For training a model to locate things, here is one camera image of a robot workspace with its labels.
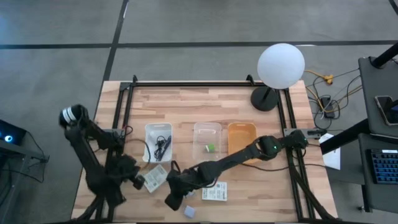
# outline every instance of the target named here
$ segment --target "white plastic container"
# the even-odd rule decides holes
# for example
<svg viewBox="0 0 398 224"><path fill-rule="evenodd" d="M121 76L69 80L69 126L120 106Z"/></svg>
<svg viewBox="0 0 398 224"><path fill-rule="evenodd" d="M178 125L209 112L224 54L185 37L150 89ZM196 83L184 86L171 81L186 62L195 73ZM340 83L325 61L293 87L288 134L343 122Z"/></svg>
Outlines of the white plastic container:
<svg viewBox="0 0 398 224"><path fill-rule="evenodd" d="M193 159L198 162L221 159L221 131L219 123L196 123L193 127ZM206 150L211 144L215 147L213 152Z"/></svg>
<svg viewBox="0 0 398 224"><path fill-rule="evenodd" d="M156 161L155 158L155 151L157 149L156 142L157 138L159 136L163 136L165 139L167 139L169 136L172 137L172 141L170 143L170 146L167 148L165 151L163 158L161 161ZM149 152L150 152L150 163L165 163L165 162L170 162L172 160L172 155L173 155L173 129L172 125L170 123L154 123L154 124L147 124L145 125L145 142L149 146ZM144 148L144 156L142 157L142 160L144 162L148 162L149 155L148 155L148 150L145 147Z"/></svg>

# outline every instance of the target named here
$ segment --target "wooden tabletop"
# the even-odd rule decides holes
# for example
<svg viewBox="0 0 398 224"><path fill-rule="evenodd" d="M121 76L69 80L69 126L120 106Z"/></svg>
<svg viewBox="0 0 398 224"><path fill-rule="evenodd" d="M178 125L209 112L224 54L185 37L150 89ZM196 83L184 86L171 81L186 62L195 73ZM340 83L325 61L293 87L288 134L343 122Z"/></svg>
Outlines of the wooden tabletop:
<svg viewBox="0 0 398 224"><path fill-rule="evenodd" d="M111 128L120 82L104 82L95 121L101 128ZM196 122L220 123L222 131L222 153L227 155L227 128L233 122L254 123L257 136L273 135L282 137L278 109L270 112L256 110L250 103L253 87L139 87L133 92L129 125L134 128L127 137L124 152L144 165L142 156L144 145L132 139L145 139L145 125L149 123L171 123L173 127L173 159L181 169L198 163L192 157L193 125ZM298 128L313 128L313 119L303 81L290 88L295 119ZM127 93L123 98L119 127L123 119ZM285 118L290 127L285 96L282 94ZM104 163L106 151L96 153L98 160ZM304 158L305 163L321 164L323 159L319 147L309 146ZM277 169L287 166L285 151L270 161L253 164L265 169ZM143 170L145 174L155 165ZM170 165L164 165L169 171ZM335 203L325 168L307 166L308 181L326 210L337 217ZM164 183L150 194L143 187L136 190L131 182L123 183L121 190L127 201L115 210L116 222L296 222L296 212L290 184L289 171L264 172L250 167L236 166L222 173L219 181L228 183L228 201L204 201L201 190L194 196L183 200L180 210L173 211L164 199L170 193L169 185ZM300 197L304 214L307 214L303 193ZM92 202L94 195L88 190L85 173L76 195L72 218L81 215ZM183 214L189 205L196 209L193 219Z"/></svg>

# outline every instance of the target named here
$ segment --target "white spherical lamp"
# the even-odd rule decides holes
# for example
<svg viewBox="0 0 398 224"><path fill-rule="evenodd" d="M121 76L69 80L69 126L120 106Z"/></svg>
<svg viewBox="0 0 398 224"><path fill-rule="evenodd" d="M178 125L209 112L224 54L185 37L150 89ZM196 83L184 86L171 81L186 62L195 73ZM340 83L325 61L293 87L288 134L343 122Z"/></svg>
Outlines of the white spherical lamp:
<svg viewBox="0 0 398 224"><path fill-rule="evenodd" d="M257 72L267 86L256 88L251 103L261 111L270 111L278 104L278 97L272 88L281 90L296 83L303 75L304 56L290 44L275 44L260 56Z"/></svg>

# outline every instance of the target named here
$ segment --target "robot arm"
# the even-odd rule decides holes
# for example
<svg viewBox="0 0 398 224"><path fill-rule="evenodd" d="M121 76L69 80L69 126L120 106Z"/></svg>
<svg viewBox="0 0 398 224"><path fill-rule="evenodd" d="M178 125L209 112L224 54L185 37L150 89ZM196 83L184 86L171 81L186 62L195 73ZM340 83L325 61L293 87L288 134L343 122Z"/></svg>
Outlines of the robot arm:
<svg viewBox="0 0 398 224"><path fill-rule="evenodd" d="M88 188L97 196L105 198L110 207L123 203L121 182L131 180L136 189L141 189L145 180L137 175L139 167L132 157L123 155L123 139L114 132L105 132L88 117L87 109L82 105L65 108L60 113L60 126L65 137L76 152L86 170ZM112 149L116 152L109 158L105 169L97 160L88 139L98 142L100 149Z"/></svg>
<svg viewBox="0 0 398 224"><path fill-rule="evenodd" d="M261 136L244 149L235 152L218 161L206 161L185 169L182 173L175 161L172 170L167 176L170 194L165 203L173 210L178 210L182 199L192 190L197 190L210 185L221 173L250 159L268 161L276 157L285 147L305 148L307 139L299 130L292 132L287 137L276 139L274 136Z"/></svg>

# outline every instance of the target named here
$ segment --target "floor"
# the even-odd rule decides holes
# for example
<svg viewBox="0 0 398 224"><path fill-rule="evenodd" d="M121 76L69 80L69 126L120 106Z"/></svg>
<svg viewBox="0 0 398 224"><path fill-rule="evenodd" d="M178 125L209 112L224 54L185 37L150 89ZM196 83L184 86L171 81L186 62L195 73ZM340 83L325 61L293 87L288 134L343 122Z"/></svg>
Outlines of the floor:
<svg viewBox="0 0 398 224"><path fill-rule="evenodd" d="M30 130L50 155L45 182L25 180L10 223L70 218L81 165L57 116L62 108L81 103L93 117L103 80L131 80L133 75L140 80L242 80L247 74L258 78L258 57L276 42L298 45L306 69L337 75L357 68L358 58L377 56L394 43L398 37L394 4L393 0L0 0L0 118ZM357 71L339 77L332 86L321 83L318 91L334 95L358 75ZM303 75L308 85L314 78ZM330 129L345 129L364 118L359 91ZM355 154L358 146L353 142L343 151ZM360 186L339 179L335 170L328 173L340 218L396 223L398 215L393 213L357 211L362 205Z"/></svg>

